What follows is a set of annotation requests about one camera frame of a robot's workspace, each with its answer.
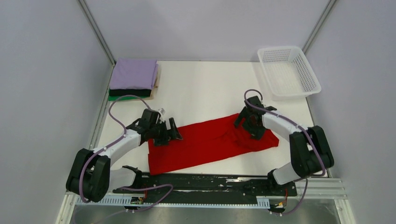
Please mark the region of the folded black t shirt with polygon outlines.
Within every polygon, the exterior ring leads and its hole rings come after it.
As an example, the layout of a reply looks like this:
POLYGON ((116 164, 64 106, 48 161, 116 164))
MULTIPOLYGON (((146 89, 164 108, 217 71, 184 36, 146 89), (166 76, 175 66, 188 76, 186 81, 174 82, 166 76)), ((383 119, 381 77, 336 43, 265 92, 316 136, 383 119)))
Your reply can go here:
POLYGON ((120 97, 125 95, 135 95, 138 97, 150 97, 151 89, 109 89, 109 96, 120 97))

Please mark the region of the red t shirt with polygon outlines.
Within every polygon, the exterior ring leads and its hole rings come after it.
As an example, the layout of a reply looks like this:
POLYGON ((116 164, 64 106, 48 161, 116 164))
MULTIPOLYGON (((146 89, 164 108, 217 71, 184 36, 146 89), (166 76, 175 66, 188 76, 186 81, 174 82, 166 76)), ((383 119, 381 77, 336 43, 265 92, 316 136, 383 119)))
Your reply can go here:
POLYGON ((259 152, 279 145, 272 131, 265 131, 260 140, 241 126, 235 127, 238 114, 194 123, 178 128, 182 140, 155 146, 148 142, 148 166, 151 175, 220 161, 241 154, 259 152))

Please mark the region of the folded green t shirt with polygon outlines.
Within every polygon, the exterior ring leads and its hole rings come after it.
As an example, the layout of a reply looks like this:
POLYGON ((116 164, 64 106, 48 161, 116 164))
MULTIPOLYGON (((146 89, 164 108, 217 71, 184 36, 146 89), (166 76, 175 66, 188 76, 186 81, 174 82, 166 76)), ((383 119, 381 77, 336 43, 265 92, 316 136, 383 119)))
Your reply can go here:
POLYGON ((144 99, 144 100, 150 100, 151 97, 133 97, 133 96, 121 96, 121 97, 115 97, 115 96, 108 96, 107 100, 112 102, 112 101, 128 101, 128 100, 139 100, 139 99, 144 99))

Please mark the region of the folded lilac t shirt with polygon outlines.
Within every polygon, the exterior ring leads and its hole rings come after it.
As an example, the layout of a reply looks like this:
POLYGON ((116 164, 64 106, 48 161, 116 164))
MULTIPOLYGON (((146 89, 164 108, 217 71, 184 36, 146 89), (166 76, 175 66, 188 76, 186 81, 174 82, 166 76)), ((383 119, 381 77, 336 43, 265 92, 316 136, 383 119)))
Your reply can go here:
POLYGON ((153 89, 158 64, 156 59, 119 58, 112 72, 112 90, 153 89))

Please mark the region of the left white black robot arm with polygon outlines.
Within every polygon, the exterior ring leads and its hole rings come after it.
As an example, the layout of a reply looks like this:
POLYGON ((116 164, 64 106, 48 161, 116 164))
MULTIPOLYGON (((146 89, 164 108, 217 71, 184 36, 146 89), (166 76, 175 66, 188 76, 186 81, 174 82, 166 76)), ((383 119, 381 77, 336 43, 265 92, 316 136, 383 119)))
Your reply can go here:
POLYGON ((111 170, 111 166, 145 142, 151 141, 158 147, 167 146, 172 140, 182 140, 174 119, 164 121, 161 113, 152 109, 145 109, 140 118, 122 127, 123 132, 113 142, 77 152, 65 188, 79 195, 84 203, 99 202, 110 190, 121 187, 132 193, 139 192, 143 180, 138 177, 136 168, 123 166, 111 170))

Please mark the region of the white plastic basket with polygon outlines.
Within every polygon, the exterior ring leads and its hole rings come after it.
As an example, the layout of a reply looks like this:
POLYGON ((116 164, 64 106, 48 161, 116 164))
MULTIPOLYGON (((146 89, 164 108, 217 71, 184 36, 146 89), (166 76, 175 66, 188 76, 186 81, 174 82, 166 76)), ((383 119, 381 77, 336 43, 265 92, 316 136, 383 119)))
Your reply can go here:
POLYGON ((299 47, 261 48, 257 55, 272 100, 299 99, 321 92, 317 76, 299 47))

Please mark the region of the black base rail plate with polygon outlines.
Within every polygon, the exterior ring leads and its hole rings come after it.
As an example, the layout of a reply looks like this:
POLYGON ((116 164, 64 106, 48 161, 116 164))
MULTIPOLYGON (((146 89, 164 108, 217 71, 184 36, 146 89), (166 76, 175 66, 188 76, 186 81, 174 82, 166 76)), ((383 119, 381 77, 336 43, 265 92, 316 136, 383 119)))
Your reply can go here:
POLYGON ((151 175, 139 172, 131 186, 144 189, 145 202, 154 203, 170 189, 173 190, 163 200, 166 203, 253 203, 259 196, 296 196, 294 183, 276 187, 262 175, 212 175, 165 173, 151 175))

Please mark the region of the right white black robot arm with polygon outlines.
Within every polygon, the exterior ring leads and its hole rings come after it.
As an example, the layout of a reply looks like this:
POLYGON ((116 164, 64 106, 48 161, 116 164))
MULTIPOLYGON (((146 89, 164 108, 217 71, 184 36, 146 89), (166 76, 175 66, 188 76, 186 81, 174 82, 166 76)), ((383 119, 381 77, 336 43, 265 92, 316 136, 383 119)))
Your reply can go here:
POLYGON ((313 176, 323 176, 334 165, 325 132, 320 126, 305 127, 283 116, 276 108, 265 107, 258 96, 245 99, 245 106, 234 122, 249 139, 259 143, 264 135, 275 132, 288 141, 290 162, 269 172, 267 190, 278 195, 285 184, 313 176))

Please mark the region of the wooden board under stack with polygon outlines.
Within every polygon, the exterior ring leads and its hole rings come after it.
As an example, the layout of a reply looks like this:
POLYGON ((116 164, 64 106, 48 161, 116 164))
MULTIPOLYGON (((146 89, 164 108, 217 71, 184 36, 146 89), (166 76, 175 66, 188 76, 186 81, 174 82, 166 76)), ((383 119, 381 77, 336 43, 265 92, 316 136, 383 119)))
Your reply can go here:
POLYGON ((160 68, 159 68, 158 64, 156 65, 155 75, 156 75, 156 78, 155 78, 154 86, 153 86, 153 89, 151 90, 149 99, 154 99, 157 94, 157 91, 158 91, 159 82, 160 82, 160 68))

